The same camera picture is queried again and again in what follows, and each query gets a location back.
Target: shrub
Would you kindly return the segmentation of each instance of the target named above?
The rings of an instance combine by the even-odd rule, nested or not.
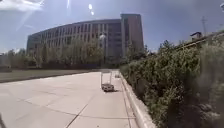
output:
[[[174,51],[165,43],[156,55],[121,68],[154,122],[159,128],[223,126],[224,48]]]

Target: sidewalk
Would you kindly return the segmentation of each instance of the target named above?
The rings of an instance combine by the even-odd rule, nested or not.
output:
[[[116,73],[112,93],[100,72],[1,83],[2,118],[7,128],[137,128]]]

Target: lamp post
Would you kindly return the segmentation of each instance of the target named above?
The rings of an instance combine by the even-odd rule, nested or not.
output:
[[[103,61],[105,63],[106,55],[107,55],[107,47],[106,47],[106,35],[102,34],[99,37],[100,45],[103,47]]]

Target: sky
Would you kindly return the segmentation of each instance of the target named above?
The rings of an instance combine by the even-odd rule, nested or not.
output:
[[[144,43],[156,51],[164,40],[177,44],[203,32],[203,16],[207,33],[224,29],[221,3],[224,0],[0,0],[0,53],[26,48],[27,36],[41,30],[120,18],[121,13],[141,14]]]

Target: foliage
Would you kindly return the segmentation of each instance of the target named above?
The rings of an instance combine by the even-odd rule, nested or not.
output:
[[[10,50],[5,56],[12,68],[19,69],[97,68],[102,61],[102,49],[96,41],[85,43],[73,40],[70,45],[62,48],[48,48],[46,44],[42,44],[32,57],[25,49],[20,49],[19,52]]]
[[[158,127],[223,126],[224,48],[173,48],[165,41],[157,54],[131,62],[121,72]]]
[[[150,52],[147,48],[147,45],[144,46],[143,51],[139,51],[133,46],[133,44],[129,43],[126,53],[127,61],[131,62],[132,60],[139,60],[142,58],[146,58],[149,53]]]

